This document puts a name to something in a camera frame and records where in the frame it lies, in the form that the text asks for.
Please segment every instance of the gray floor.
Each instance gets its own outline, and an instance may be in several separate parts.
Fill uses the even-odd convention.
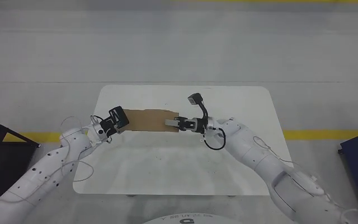
[[[337,4],[0,2],[0,123],[89,122],[108,84],[264,86],[283,129],[357,129],[358,15]],[[288,141],[337,203],[358,207],[341,141]],[[44,144],[35,160],[58,144]],[[78,195],[69,177],[27,223],[142,223],[206,212],[290,223],[269,197]]]

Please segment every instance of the cardboard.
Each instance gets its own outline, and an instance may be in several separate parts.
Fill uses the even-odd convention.
[[[175,127],[166,126],[165,120],[179,116],[179,113],[169,110],[123,110],[126,114],[129,124],[122,130],[134,130],[145,132],[179,132]]]

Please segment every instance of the white table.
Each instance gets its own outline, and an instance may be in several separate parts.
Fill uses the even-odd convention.
[[[100,93],[94,114],[108,117],[124,109],[166,109],[188,118],[201,117],[187,100],[199,92],[209,116],[235,117],[254,130],[282,158],[291,160],[270,93],[263,87],[108,85]],[[213,151],[191,131],[130,132],[113,135],[83,160],[95,172],[73,183],[81,194],[268,195],[255,172],[225,150]],[[79,164],[75,179],[88,176]]]

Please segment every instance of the yellow stripe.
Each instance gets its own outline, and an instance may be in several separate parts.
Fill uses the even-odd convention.
[[[286,140],[350,139],[358,136],[358,130],[284,130]],[[23,136],[39,143],[59,142],[59,132],[22,132]],[[18,142],[19,139],[7,134],[5,142]]]
[[[38,143],[59,142],[61,135],[59,132],[21,132],[20,134]],[[21,140],[11,134],[7,134],[4,139],[4,142],[18,141]]]
[[[358,130],[284,130],[286,140],[350,139]]]
[[[358,0],[175,0],[180,2],[358,3]]]

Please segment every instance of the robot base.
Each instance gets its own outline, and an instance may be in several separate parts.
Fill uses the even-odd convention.
[[[204,213],[171,214],[156,218],[144,224],[238,224],[240,222],[230,220],[222,216]]]

